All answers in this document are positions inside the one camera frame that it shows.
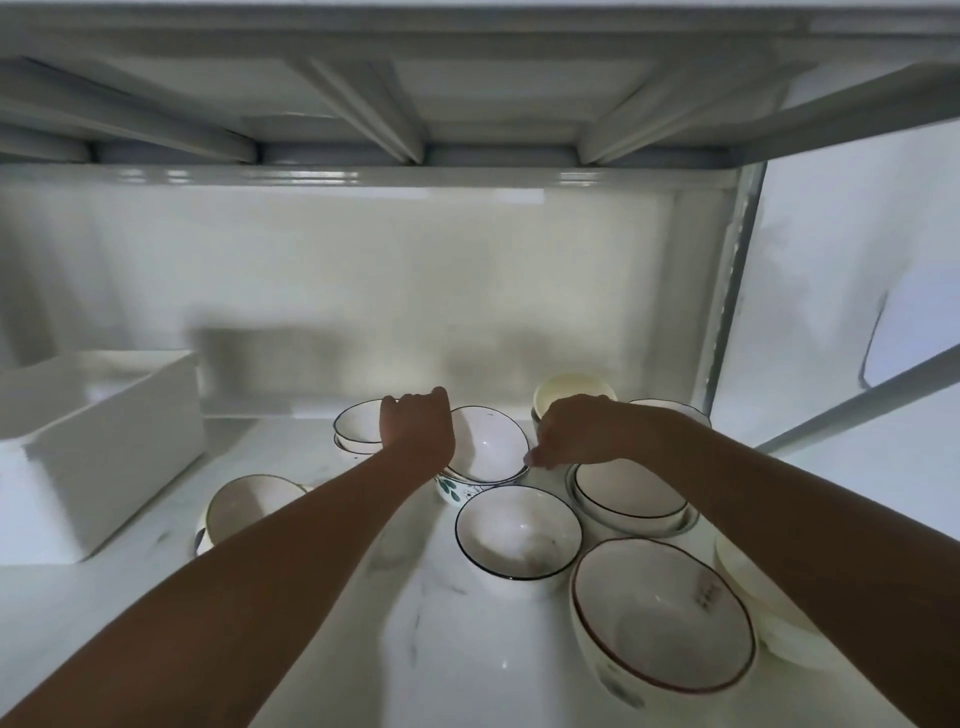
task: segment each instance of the wrist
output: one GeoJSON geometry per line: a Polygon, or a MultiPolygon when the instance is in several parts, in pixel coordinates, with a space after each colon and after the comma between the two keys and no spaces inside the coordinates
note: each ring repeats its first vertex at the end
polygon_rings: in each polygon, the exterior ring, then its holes
{"type": "Polygon", "coordinates": [[[400,458],[417,470],[422,470],[424,480],[443,470],[453,457],[453,452],[446,452],[443,445],[421,437],[401,437],[385,446],[383,451],[400,458]]]}

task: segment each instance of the ceramic bowl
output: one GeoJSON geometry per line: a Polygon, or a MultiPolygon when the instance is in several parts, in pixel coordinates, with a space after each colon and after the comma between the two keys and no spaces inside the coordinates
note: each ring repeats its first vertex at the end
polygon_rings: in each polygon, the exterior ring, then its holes
{"type": "Polygon", "coordinates": [[[754,663],[743,603],[716,571],[676,546],[605,541],[580,560],[569,594],[590,671],[634,708],[702,711],[754,663]]]}
{"type": "Polygon", "coordinates": [[[767,649],[810,669],[836,669],[847,659],[756,564],[723,534],[717,535],[717,570],[739,596],[767,649]]]}
{"type": "Polygon", "coordinates": [[[454,508],[463,508],[472,497],[483,493],[488,488],[494,488],[492,485],[480,485],[478,483],[468,483],[457,478],[449,477],[446,473],[440,473],[433,478],[437,484],[437,493],[454,508]]]}
{"type": "Polygon", "coordinates": [[[701,425],[710,427],[711,429],[713,428],[713,425],[710,423],[710,418],[699,409],[690,406],[689,404],[683,404],[682,402],[672,400],[631,400],[630,404],[644,404],[648,407],[663,407],[664,409],[672,409],[675,412],[682,412],[691,420],[695,420],[701,425]]]}
{"type": "Polygon", "coordinates": [[[574,484],[584,512],[623,533],[659,536],[684,517],[684,497],[633,460],[581,465],[574,484]]]}
{"type": "Polygon", "coordinates": [[[462,508],[472,497],[478,493],[483,493],[489,488],[495,488],[501,485],[516,485],[524,478],[528,471],[528,468],[524,468],[517,477],[502,483],[475,483],[472,480],[458,477],[447,470],[437,474],[433,479],[437,484],[437,493],[453,507],[462,508]]]}
{"type": "Polygon", "coordinates": [[[458,407],[450,413],[456,449],[446,471],[480,484],[502,483],[520,476],[530,449],[520,425],[489,407],[458,407]]]}
{"type": "Polygon", "coordinates": [[[380,400],[367,400],[348,407],[333,421],[333,432],[350,452],[369,455],[380,452],[380,400]]]}
{"type": "Polygon", "coordinates": [[[501,485],[475,496],[457,514],[457,545],[494,594],[537,599],[560,588],[584,534],[556,496],[525,485],[501,485]]]}
{"type": "Polygon", "coordinates": [[[337,449],[337,454],[340,455],[340,459],[345,463],[353,467],[357,463],[362,463],[367,458],[371,457],[372,453],[368,452],[351,452],[341,441],[340,436],[337,433],[333,433],[333,447],[337,449]]]}
{"type": "Polygon", "coordinates": [[[197,526],[193,550],[210,551],[235,533],[306,494],[306,489],[276,475],[244,475],[217,491],[197,526]]]}
{"type": "Polygon", "coordinates": [[[556,400],[573,395],[604,395],[616,401],[613,388],[599,376],[584,374],[556,375],[542,382],[534,392],[534,414],[537,419],[543,415],[556,400]]]}

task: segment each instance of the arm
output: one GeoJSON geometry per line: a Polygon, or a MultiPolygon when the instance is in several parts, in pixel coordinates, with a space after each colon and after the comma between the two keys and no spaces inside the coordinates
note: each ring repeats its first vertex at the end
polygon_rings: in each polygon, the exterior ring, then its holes
{"type": "Polygon", "coordinates": [[[246,726],[395,510],[453,454],[442,388],[381,405],[384,449],[177,571],[0,727],[246,726]]]}
{"type": "Polygon", "coordinates": [[[693,503],[907,717],[957,724],[960,544],[659,407],[560,400],[530,454],[544,467],[618,457],[693,503]]]}

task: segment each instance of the shelf support bar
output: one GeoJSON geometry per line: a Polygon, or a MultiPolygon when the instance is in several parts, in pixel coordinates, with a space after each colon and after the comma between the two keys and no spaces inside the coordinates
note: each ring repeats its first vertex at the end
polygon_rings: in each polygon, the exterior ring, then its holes
{"type": "Polygon", "coordinates": [[[0,61],[0,109],[202,157],[255,161],[249,139],[180,119],[129,94],[34,61],[0,61]]]}
{"type": "Polygon", "coordinates": [[[784,85],[811,67],[801,62],[777,64],[763,50],[713,52],[665,63],[586,130],[577,144],[580,161],[607,164],[696,124],[708,113],[784,85]]]}
{"type": "Polygon", "coordinates": [[[90,161],[90,151],[80,139],[9,124],[0,124],[0,154],[44,161],[90,161]]]}
{"type": "Polygon", "coordinates": [[[423,139],[366,63],[291,58],[287,65],[357,130],[402,162],[423,163],[423,139]]]}

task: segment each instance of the forearm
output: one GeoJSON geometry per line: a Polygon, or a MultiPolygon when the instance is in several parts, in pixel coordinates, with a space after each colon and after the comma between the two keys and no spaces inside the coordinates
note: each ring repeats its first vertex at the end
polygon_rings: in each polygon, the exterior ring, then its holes
{"type": "Polygon", "coordinates": [[[960,545],[677,413],[637,408],[629,457],[769,574],[918,725],[960,716],[960,545]]]}
{"type": "Polygon", "coordinates": [[[245,726],[397,507],[434,473],[387,448],[173,574],[0,720],[245,726]]]}

